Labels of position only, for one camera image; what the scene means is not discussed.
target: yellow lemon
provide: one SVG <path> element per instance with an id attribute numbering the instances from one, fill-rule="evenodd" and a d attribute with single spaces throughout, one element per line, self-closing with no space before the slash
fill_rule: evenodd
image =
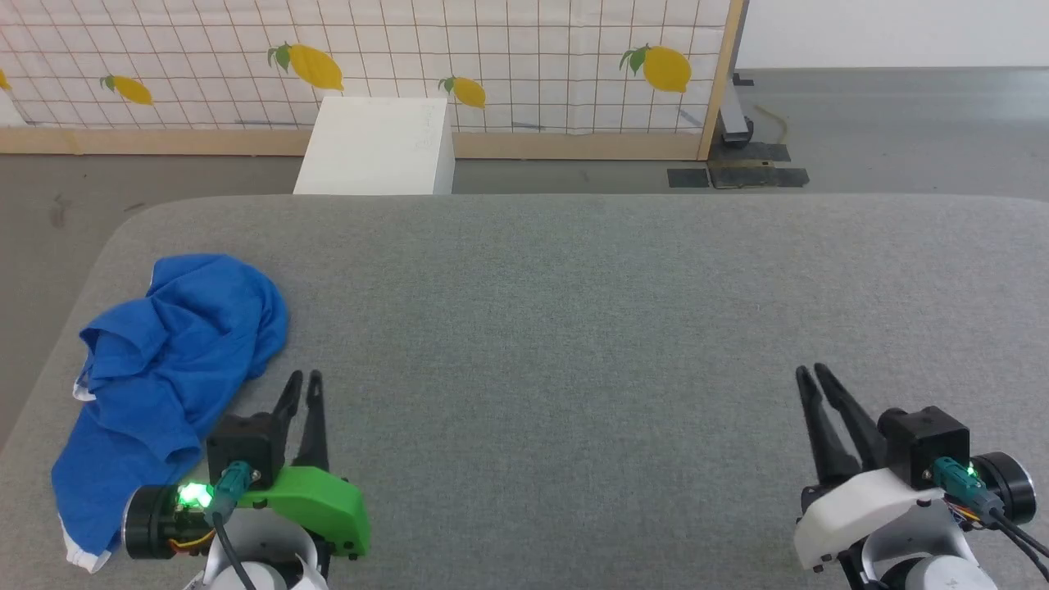
<path id="1" fill-rule="evenodd" d="M 280 47 L 270 48 L 266 61 L 272 65 L 274 60 L 277 61 L 277 65 L 284 68 L 284 71 L 287 71 L 287 65 L 292 64 L 299 78 L 317 88 L 343 89 L 342 70 L 324 51 L 308 45 L 284 43 Z"/>
<path id="2" fill-rule="evenodd" d="M 153 97 L 149 93 L 149 88 L 143 86 L 137 80 L 131 80 L 123 76 L 110 73 L 105 78 L 100 78 L 99 83 L 110 91 L 117 91 L 125 99 L 141 105 L 153 104 Z"/>
<path id="3" fill-rule="evenodd" d="M 445 87 L 446 92 L 455 91 L 455 98 L 466 106 L 485 108 L 485 89 L 469 78 L 445 78 L 437 82 L 437 87 Z"/>
<path id="4" fill-rule="evenodd" d="M 692 66 L 689 65 L 685 56 L 669 47 L 656 45 L 649 47 L 638 47 L 623 54 L 623 59 L 619 60 L 620 69 L 629 59 L 630 69 L 638 73 L 641 66 L 645 68 L 645 80 L 657 90 L 664 92 L 684 92 L 688 81 L 692 78 Z"/>

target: gray table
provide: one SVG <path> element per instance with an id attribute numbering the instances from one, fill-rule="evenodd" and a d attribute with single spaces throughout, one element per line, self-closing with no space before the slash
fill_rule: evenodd
<path id="1" fill-rule="evenodd" d="M 814 480 L 794 366 L 828 362 L 875 415 L 939 404 L 1049 485 L 1047 227 L 1046 205 L 963 196 L 151 209 L 106 246 L 0 456 L 2 586 L 177 589 L 202 566 L 66 565 L 48 472 L 79 410 L 77 331 L 157 257 L 221 251 L 292 314 L 233 409 L 322 370 L 333 470 L 366 494 L 372 554 L 333 587 L 844 588 L 792 553 Z M 1003 588 L 1040 585 L 1001 535 L 970 541 Z"/>

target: green led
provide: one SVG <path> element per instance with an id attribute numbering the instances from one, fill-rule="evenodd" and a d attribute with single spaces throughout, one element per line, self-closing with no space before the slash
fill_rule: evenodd
<path id="1" fill-rule="evenodd" d="M 207 484 L 188 483 L 178 486 L 178 503 L 183 506 L 207 508 L 214 496 L 215 490 Z"/>

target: crumpled blue fabric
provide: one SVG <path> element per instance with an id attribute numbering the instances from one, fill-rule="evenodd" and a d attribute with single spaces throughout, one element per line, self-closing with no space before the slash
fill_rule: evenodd
<path id="1" fill-rule="evenodd" d="M 141 485 L 178 481 L 245 379 L 283 345 L 287 310 L 274 283 L 221 254 L 162 258 L 142 299 L 80 333 L 84 404 L 51 485 L 66 532 L 101 554 L 120 543 L 124 506 Z"/>

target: teal connector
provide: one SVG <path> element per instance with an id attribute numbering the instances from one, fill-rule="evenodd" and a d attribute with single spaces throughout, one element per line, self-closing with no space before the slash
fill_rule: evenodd
<path id="1" fill-rule="evenodd" d="M 1005 509 L 1002 499 L 988 490 L 973 470 L 966 469 L 948 457 L 941 457 L 933 463 L 933 483 L 976 512 L 981 521 L 993 522 L 997 519 L 991 515 L 991 510 Z"/>
<path id="2" fill-rule="evenodd" d="M 234 461 L 222 471 L 222 477 L 215 484 L 215 497 L 204 513 L 205 521 L 215 526 L 213 517 L 217 512 L 222 522 L 230 521 L 230 514 L 237 507 L 241 497 L 252 485 L 252 466 L 243 461 Z"/>

